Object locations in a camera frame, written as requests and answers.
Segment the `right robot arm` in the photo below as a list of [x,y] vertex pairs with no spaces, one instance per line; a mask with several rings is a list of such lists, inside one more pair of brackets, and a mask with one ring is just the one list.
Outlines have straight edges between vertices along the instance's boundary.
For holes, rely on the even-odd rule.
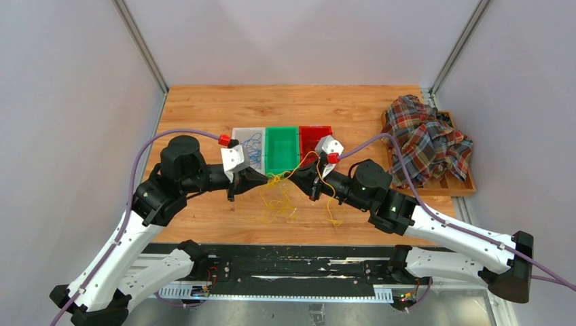
[[388,264],[397,283],[410,278],[452,278],[487,287],[493,295],[519,304],[529,301],[534,238],[518,231],[498,233],[451,218],[414,197],[391,189],[392,177],[373,160],[355,164],[347,175],[323,176],[316,164],[298,168],[288,180],[310,197],[321,194],[368,212],[368,221],[387,234],[410,236],[445,248],[432,252],[399,245]]

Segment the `white plastic bin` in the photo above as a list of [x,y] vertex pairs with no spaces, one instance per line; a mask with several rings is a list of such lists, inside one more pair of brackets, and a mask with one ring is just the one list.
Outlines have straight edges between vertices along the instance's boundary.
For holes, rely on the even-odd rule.
[[233,128],[232,138],[246,149],[249,154],[250,167],[254,168],[261,174],[265,174],[265,127],[243,127]]

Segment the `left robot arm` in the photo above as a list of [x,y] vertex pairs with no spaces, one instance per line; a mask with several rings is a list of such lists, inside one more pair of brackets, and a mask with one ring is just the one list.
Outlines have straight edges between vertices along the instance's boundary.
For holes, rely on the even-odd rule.
[[180,131],[160,154],[149,178],[130,187],[126,210],[109,240],[90,265],[68,285],[58,285],[50,299],[74,325],[121,325],[143,300],[174,280],[201,280],[208,272],[208,255],[186,240],[167,257],[136,273],[129,269],[145,247],[182,211],[189,199],[224,190],[229,201],[255,187],[267,176],[249,164],[238,141],[218,138],[222,161],[207,164],[196,132]]

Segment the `red plastic bin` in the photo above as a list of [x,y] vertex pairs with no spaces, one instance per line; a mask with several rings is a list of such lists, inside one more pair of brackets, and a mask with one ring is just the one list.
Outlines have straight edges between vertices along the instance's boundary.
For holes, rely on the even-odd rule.
[[314,151],[319,140],[329,134],[332,134],[331,126],[299,126],[299,140],[300,140],[300,161],[302,166],[306,166],[314,162],[316,156],[308,152]]

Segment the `green plastic bin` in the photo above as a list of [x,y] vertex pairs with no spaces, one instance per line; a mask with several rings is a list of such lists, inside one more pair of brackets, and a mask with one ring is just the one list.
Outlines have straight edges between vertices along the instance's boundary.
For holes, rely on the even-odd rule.
[[266,174],[293,170],[300,163],[298,127],[267,127],[264,154]]

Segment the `plaid cloth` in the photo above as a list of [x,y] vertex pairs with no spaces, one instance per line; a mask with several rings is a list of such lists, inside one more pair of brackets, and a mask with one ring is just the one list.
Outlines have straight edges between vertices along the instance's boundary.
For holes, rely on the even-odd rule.
[[473,141],[464,132],[451,127],[440,117],[437,107],[424,104],[417,96],[399,96],[384,110],[386,124],[382,133],[390,134],[398,143],[384,137],[385,145],[392,145],[392,167],[396,187],[420,187],[430,178],[442,178],[451,172],[465,181],[469,172]]

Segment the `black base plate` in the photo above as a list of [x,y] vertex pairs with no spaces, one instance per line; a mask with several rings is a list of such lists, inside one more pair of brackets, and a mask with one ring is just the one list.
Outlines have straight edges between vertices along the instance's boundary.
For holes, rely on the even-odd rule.
[[204,244],[185,281],[215,295],[367,297],[376,285],[424,289],[418,278],[389,266],[394,248]]

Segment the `aluminium frame rail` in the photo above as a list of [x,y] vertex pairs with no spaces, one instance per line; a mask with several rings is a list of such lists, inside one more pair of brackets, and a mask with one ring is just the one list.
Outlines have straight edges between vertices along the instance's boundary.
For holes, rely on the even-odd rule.
[[400,290],[423,290],[426,278],[391,272],[385,260],[211,260],[200,276],[157,290],[163,299],[393,303]]

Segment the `wooden tray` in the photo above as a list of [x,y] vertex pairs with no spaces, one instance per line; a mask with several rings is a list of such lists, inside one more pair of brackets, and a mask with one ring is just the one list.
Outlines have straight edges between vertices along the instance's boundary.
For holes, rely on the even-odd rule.
[[[386,113],[382,112],[381,121],[382,125],[386,124]],[[440,117],[444,118],[447,123],[456,128],[456,123],[452,120],[451,113],[449,111],[439,111]],[[386,157],[389,168],[392,167],[392,145],[386,145]],[[392,188],[398,192],[408,194],[412,196],[412,191],[409,188],[396,187],[394,184],[391,185]],[[475,193],[476,186],[471,175],[471,171],[467,173],[467,178],[465,181],[461,181],[456,178],[451,172],[446,172],[442,178],[430,178],[422,186],[417,187],[419,195],[421,196],[450,196],[450,197],[466,197]]]

